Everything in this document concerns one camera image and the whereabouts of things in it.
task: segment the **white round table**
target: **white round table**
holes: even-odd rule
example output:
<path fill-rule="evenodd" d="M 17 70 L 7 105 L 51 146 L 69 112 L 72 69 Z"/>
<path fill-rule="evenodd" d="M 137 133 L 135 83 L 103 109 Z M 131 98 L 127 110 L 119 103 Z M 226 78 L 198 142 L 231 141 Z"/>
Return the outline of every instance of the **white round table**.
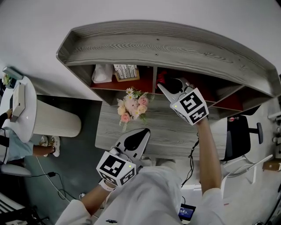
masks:
<path fill-rule="evenodd" d="M 26 76 L 18 82 L 25 85 L 25 109 L 13 123 L 6 120 L 3 127 L 10 127 L 23 143 L 33 134 L 75 137 L 81 130 L 80 118 L 70 112 L 58 109 L 37 99 L 35 88 Z M 13 89 L 6 88 L 0 105 L 0 115 L 10 108 Z"/>

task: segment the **hand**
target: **hand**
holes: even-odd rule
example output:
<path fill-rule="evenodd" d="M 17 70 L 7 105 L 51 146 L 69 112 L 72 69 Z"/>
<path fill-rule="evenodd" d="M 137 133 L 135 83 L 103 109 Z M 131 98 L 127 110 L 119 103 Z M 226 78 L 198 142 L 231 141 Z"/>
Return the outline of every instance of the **hand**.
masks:
<path fill-rule="evenodd" d="M 6 114 L 8 115 L 8 119 L 10 120 L 12 118 L 13 109 L 9 109 L 8 111 L 6 111 Z"/>

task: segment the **tissue box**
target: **tissue box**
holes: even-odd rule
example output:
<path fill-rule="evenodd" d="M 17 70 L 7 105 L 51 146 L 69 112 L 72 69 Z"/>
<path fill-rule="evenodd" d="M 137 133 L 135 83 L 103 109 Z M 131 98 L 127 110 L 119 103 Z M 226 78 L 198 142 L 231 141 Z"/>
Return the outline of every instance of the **tissue box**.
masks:
<path fill-rule="evenodd" d="M 25 109 L 25 86 L 19 83 L 13 92 L 13 116 L 11 122 L 17 120 L 22 111 Z"/>

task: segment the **white plastic bag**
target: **white plastic bag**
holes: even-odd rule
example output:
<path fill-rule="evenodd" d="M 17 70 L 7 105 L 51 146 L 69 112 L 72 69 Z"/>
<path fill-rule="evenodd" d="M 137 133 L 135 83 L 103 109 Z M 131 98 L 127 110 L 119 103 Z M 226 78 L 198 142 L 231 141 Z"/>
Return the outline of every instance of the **white plastic bag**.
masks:
<path fill-rule="evenodd" d="M 113 65 L 112 64 L 96 64 L 95 71 L 92 75 L 94 83 L 112 82 Z"/>

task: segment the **white wall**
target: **white wall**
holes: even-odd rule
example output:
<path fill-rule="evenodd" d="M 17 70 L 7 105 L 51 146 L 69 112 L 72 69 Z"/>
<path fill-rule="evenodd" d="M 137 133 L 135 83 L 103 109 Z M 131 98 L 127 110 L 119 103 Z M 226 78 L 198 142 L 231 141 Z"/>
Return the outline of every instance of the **white wall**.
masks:
<path fill-rule="evenodd" d="M 97 99 L 55 53 L 73 27 L 124 19 L 211 30 L 256 51 L 281 73 L 281 8 L 275 0 L 6 0 L 0 6 L 0 59 L 36 78 L 43 94 Z"/>

